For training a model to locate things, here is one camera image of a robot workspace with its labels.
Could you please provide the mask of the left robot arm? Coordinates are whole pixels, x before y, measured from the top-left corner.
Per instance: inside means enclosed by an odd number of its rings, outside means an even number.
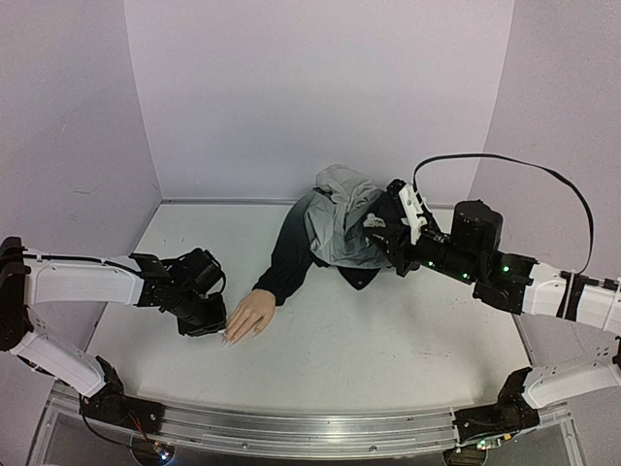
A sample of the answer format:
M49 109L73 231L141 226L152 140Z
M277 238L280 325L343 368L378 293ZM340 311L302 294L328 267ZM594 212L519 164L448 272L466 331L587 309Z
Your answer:
M114 368L53 334L32 312L51 302L116 303L173 315L182 336L224 329L226 275L208 250L175 258L132 253L116 259L44 253L19 237L1 243L1 350L92 398L112 424L131 414Z

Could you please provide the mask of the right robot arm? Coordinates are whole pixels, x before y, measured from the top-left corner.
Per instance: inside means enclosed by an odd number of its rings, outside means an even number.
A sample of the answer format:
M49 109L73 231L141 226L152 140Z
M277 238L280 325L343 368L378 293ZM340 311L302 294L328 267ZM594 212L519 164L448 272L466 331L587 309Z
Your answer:
M516 316L549 316L620 333L620 282L563 271L499 250L502 216L480 200L453 210L441 231L423 197L401 180L367 213L363 228L401 277L426 267L472 287L474 299ZM532 410L620 384L620 352L599 348L550 367L511 374L499 405L514 398Z

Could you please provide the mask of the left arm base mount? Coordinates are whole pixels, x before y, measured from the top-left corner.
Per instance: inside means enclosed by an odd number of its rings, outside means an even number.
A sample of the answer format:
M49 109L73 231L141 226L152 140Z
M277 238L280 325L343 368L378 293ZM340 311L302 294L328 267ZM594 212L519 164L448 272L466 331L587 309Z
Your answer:
M90 397L79 397L80 414L86 428L99 439L128 449L140 465L169 464L174 457L175 448L152 438L161 432L164 405L126 395L124 385L113 366L100 356L96 356L95 360L102 369L104 385ZM136 436L129 444L124 444L95 430L89 420L132 429Z

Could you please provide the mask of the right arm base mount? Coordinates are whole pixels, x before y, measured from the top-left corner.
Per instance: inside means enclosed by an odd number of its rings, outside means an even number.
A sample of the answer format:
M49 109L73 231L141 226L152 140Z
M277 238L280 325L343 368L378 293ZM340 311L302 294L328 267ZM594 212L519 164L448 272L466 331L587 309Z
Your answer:
M524 399L525 381L532 372L527 367L511 373L501 388L496 402L455 412L457 446L468 447L505 435L515 435L539 425L539 412Z

